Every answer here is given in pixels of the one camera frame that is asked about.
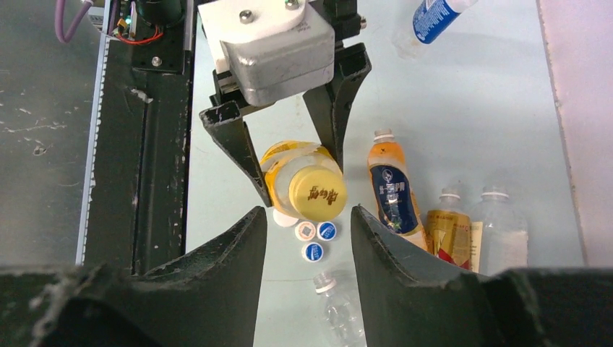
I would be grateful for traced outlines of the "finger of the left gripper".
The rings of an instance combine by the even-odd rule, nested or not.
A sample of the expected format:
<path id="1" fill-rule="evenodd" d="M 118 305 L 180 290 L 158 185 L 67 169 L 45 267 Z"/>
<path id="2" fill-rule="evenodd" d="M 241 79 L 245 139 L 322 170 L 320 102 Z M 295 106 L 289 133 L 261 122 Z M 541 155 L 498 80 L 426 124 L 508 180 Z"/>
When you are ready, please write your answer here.
<path id="1" fill-rule="evenodd" d="M 320 142 L 340 168 L 343 167 L 344 139 L 353 102 L 371 70 L 363 43 L 340 48 L 335 52 L 332 80 L 303 94 Z"/>
<path id="2" fill-rule="evenodd" d="M 213 142 L 251 181 L 266 207 L 273 205 L 244 114 L 237 101 L 231 100 L 199 113 L 199 118 Z"/>

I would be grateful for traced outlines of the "crushed blue label bottle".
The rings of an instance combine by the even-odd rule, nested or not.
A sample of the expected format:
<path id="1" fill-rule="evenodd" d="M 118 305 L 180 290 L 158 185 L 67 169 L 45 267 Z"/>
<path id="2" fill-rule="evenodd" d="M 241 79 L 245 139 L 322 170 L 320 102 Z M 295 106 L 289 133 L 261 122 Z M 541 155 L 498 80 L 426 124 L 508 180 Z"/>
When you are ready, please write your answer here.
<path id="1" fill-rule="evenodd" d="M 477 0 L 401 1 L 391 43 L 402 59 L 417 59 Z"/>

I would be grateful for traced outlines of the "yellow cap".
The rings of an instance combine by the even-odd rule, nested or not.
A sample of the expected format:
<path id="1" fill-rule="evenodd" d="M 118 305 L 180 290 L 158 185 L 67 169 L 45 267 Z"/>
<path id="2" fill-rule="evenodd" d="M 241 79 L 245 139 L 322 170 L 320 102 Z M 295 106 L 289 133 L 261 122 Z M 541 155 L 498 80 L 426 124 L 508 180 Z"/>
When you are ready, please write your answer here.
<path id="1" fill-rule="evenodd" d="M 292 177 L 288 198 L 303 219 L 324 222 L 340 215 L 346 206 L 348 191 L 339 170 L 310 165 Z"/>

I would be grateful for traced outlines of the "yellow label bottle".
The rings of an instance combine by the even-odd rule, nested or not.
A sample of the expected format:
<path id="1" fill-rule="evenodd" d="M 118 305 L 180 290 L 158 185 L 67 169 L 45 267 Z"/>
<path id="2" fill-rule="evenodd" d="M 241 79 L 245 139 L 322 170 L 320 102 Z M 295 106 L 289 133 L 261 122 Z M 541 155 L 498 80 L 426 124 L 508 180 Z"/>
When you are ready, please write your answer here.
<path id="1" fill-rule="evenodd" d="M 296 172 L 305 166 L 317 165 L 339 170 L 343 174 L 330 152 L 315 142 L 296 140 L 278 142 L 265 152 L 260 165 L 273 207 L 298 219 L 303 218 L 291 207 L 288 198 L 289 183 Z"/>

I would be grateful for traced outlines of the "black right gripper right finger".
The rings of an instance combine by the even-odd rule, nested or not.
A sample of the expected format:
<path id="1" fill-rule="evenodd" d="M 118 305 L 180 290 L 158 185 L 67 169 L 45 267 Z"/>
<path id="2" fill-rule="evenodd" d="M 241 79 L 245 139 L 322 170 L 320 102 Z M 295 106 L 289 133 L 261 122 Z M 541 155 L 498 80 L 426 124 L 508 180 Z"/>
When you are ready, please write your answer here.
<path id="1" fill-rule="evenodd" d="M 491 277 L 390 233 L 362 206 L 351 243 L 369 346 L 610 346 L 612 270 L 513 268 Z"/>

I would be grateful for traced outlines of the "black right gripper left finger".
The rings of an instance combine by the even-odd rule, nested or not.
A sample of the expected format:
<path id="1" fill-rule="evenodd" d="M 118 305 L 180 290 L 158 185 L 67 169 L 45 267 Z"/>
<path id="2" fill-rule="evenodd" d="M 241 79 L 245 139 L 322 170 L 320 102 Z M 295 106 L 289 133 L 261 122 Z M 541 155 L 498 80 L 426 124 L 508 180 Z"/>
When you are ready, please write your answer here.
<path id="1" fill-rule="evenodd" d="M 144 275 L 97 266 L 1 269 L 3 346 L 251 346 L 267 243 L 263 207 Z"/>

